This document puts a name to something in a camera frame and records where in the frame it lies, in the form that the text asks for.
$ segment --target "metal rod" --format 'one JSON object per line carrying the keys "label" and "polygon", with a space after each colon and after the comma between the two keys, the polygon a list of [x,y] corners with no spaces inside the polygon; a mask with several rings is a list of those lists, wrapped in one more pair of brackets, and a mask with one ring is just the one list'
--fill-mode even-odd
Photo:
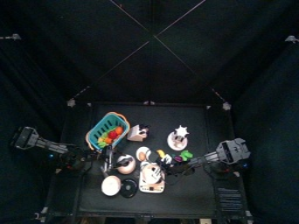
{"label": "metal rod", "polygon": [[116,2],[113,0],[109,0],[109,2],[127,14],[127,16],[140,25],[140,27],[143,27],[143,29],[149,32],[147,30],[147,28],[141,25],[141,23],[127,13],[127,11],[116,4]]}
{"label": "metal rod", "polygon": [[163,34],[203,3],[205,0],[200,1],[157,34],[156,37]]}
{"label": "metal rod", "polygon": [[[175,54],[175,52],[171,50],[171,48],[165,45],[165,43],[153,35],[153,38],[159,41],[159,43],[165,47],[165,49],[169,51],[169,53],[175,56],[175,58],[184,64],[184,66],[188,68],[188,70],[195,74],[197,77],[197,73],[192,70],[192,68],[187,65],[187,63],[180,59],[180,57]],[[220,96],[220,94],[216,92],[216,90],[208,85],[209,90],[213,92],[213,94],[223,100],[223,102],[227,102],[225,99]]]}
{"label": "metal rod", "polygon": [[[149,43],[149,41],[147,41],[147,42],[144,42],[143,44],[141,44],[141,46],[139,46],[137,48],[136,48],[136,50],[133,51],[133,52],[131,52],[114,65],[113,65],[113,67],[112,68],[109,68],[108,69],[108,71],[104,73],[104,74],[101,74],[100,75],[100,77],[97,78],[97,80],[93,82],[93,85],[96,85],[97,84],[97,82],[98,82],[98,80],[105,76],[105,75],[108,75],[114,69],[116,69],[116,67],[118,67],[118,65],[120,64],[122,64],[122,62],[128,59],[128,58],[131,58],[131,56],[147,45]],[[78,97],[88,89],[90,88],[90,86],[86,86],[85,88],[82,88],[80,91],[78,91],[78,93],[77,94],[74,94],[73,95],[73,97],[70,98],[70,100],[73,100],[76,97]]]}

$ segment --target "small white bowl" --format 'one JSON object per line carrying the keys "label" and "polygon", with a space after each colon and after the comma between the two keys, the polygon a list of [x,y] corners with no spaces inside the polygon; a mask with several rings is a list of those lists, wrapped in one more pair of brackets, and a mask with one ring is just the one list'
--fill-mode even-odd
{"label": "small white bowl", "polygon": [[105,177],[104,181],[101,182],[101,192],[106,196],[113,196],[117,194],[120,190],[120,179],[117,176],[108,176]]}

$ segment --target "small object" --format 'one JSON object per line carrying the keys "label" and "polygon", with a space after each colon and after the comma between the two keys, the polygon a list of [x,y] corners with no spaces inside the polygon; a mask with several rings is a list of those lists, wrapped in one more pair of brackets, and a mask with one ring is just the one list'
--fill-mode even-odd
{"label": "small object", "polygon": [[180,157],[181,157],[181,160],[183,160],[183,161],[187,161],[189,158],[192,158],[192,154],[191,154],[187,150],[184,150],[184,151],[181,152]]}
{"label": "small object", "polygon": [[114,129],[114,132],[116,132],[118,135],[121,135],[122,132],[124,132],[122,127],[121,127],[121,126],[117,126],[116,129]]}
{"label": "small object", "polygon": [[124,155],[118,157],[116,165],[120,165],[116,169],[122,174],[129,174],[136,168],[136,160],[132,156]]}
{"label": "small object", "polygon": [[127,133],[127,140],[143,142],[148,135],[148,125],[137,124]]}
{"label": "small object", "polygon": [[295,41],[299,42],[299,39],[297,39],[295,36],[291,35],[291,36],[288,36],[288,37],[285,38],[284,41],[293,42],[293,44],[295,44]]}
{"label": "small object", "polygon": [[161,161],[168,165],[173,161],[173,158],[165,154]]}
{"label": "small object", "polygon": [[239,172],[233,171],[235,176],[239,178]]}
{"label": "small object", "polygon": [[12,39],[12,40],[17,40],[21,39],[20,35],[17,33],[13,34],[13,36],[10,37],[0,37],[0,39]]}
{"label": "small object", "polygon": [[73,107],[76,105],[76,102],[73,99],[68,100],[68,107]]}
{"label": "small object", "polygon": [[231,105],[227,102],[223,103],[221,107],[223,107],[224,110],[231,109]]}
{"label": "small object", "polygon": [[120,179],[117,176],[108,176],[105,177],[101,183],[101,192],[106,196],[113,196],[117,194],[120,190]]}
{"label": "small object", "polygon": [[127,178],[121,181],[121,186],[120,186],[120,195],[124,198],[132,198],[136,195],[136,190],[137,190],[137,185],[136,182],[131,179]]}
{"label": "small object", "polygon": [[108,137],[108,133],[106,132],[104,132],[102,134],[101,134],[101,136],[100,136],[102,139],[105,139],[106,137]]}
{"label": "small object", "polygon": [[147,184],[156,184],[163,177],[163,171],[157,164],[148,164],[143,168],[143,177]]}
{"label": "small object", "polygon": [[106,136],[108,136],[108,138],[110,138],[110,139],[116,139],[116,138],[117,138],[117,133],[116,133],[116,131],[114,131],[114,130],[110,130],[110,131],[106,133]]}
{"label": "small object", "polygon": [[180,125],[179,129],[176,129],[167,137],[167,143],[175,151],[181,151],[185,148],[188,143],[188,134],[189,133],[187,132],[187,127],[184,128]]}
{"label": "small object", "polygon": [[164,172],[156,163],[140,164],[139,190],[144,193],[164,191]]}
{"label": "small object", "polygon": [[106,137],[104,141],[106,144],[112,144],[112,139],[109,137]]}
{"label": "small object", "polygon": [[164,158],[164,151],[163,150],[157,150],[156,153],[159,154],[160,158]]}
{"label": "small object", "polygon": [[135,157],[140,162],[143,162],[148,160],[151,153],[152,153],[151,150],[143,146],[136,150]]}
{"label": "small object", "polygon": [[104,142],[102,137],[100,137],[100,138],[97,139],[97,142],[98,142],[98,143],[100,143],[100,142]]}
{"label": "small object", "polygon": [[137,155],[137,158],[141,162],[145,161],[145,154],[143,152],[140,152]]}
{"label": "small object", "polygon": [[175,156],[175,157],[173,157],[173,160],[175,160],[176,162],[181,162],[181,161],[183,161],[183,157],[180,157],[180,156]]}
{"label": "small object", "polygon": [[108,144],[102,141],[102,142],[97,142],[97,146],[100,149],[105,148]]}

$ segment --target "teal basket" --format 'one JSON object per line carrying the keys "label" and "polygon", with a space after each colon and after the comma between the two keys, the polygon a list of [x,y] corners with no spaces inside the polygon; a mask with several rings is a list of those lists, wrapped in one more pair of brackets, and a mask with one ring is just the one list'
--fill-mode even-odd
{"label": "teal basket", "polygon": [[101,148],[98,147],[98,137],[102,135],[104,132],[108,132],[116,126],[121,126],[124,131],[120,137],[113,141],[112,148],[116,147],[117,143],[121,141],[122,137],[129,131],[129,123],[122,115],[116,112],[108,112],[85,136],[88,147],[92,150],[101,151]]}

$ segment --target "toy fruit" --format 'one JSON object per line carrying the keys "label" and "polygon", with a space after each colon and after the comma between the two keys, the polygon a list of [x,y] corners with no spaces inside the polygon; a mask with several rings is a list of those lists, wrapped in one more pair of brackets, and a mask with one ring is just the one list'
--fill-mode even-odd
{"label": "toy fruit", "polygon": [[122,127],[121,127],[121,126],[116,126],[114,132],[116,132],[118,135],[121,135],[122,132],[124,132]]}
{"label": "toy fruit", "polygon": [[108,137],[108,133],[104,132],[104,133],[101,134],[101,138],[105,139],[106,137]]}
{"label": "toy fruit", "polygon": [[97,146],[102,149],[108,144],[105,142],[98,142]]}
{"label": "toy fruit", "polygon": [[105,143],[106,143],[106,144],[112,144],[112,141],[113,141],[113,140],[112,140],[110,138],[108,138],[108,137],[105,138]]}
{"label": "toy fruit", "polygon": [[137,155],[137,158],[140,161],[144,161],[145,160],[145,154],[140,151],[139,155]]}
{"label": "toy fruit", "polygon": [[117,138],[117,133],[114,130],[110,130],[108,133],[106,133],[106,137],[110,138],[110,139],[116,139]]}
{"label": "toy fruit", "polygon": [[100,143],[100,142],[104,142],[104,139],[100,137],[98,139],[97,139],[97,142]]}

